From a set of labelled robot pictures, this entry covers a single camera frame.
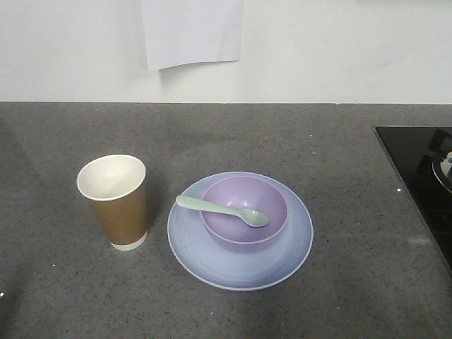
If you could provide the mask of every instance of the white paper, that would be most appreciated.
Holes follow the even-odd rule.
[[[240,58],[244,0],[141,0],[150,71]]]

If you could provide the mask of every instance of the bowl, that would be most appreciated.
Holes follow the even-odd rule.
[[[261,179],[239,176],[220,180],[206,190],[203,199],[233,208],[257,210],[270,219],[263,227],[250,227],[233,215],[201,212],[207,230],[227,244],[262,244],[280,234],[287,222],[284,196]]]

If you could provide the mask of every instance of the mint green spoon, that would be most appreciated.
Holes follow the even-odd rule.
[[[237,209],[222,206],[216,203],[211,203],[210,201],[192,198],[190,196],[177,196],[176,203],[177,205],[190,210],[203,210],[205,212],[235,215],[251,227],[262,227],[267,225],[270,221],[267,215],[258,212],[257,210],[249,210],[248,208]]]

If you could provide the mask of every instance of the brown paper cup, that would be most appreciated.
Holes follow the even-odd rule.
[[[145,172],[145,165],[136,157],[108,155],[78,173],[78,190],[89,200],[115,249],[135,249],[148,234]]]

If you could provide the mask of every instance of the blue plate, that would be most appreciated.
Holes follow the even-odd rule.
[[[180,264],[199,280],[233,291],[254,291],[274,286],[302,266],[314,238],[306,206],[285,185],[249,172],[214,174],[191,185],[183,194],[202,198],[215,182],[237,175],[255,177],[273,184],[287,201],[287,225],[278,239],[265,249],[240,253],[220,246],[208,233],[201,214],[176,204],[168,218],[168,240]]]

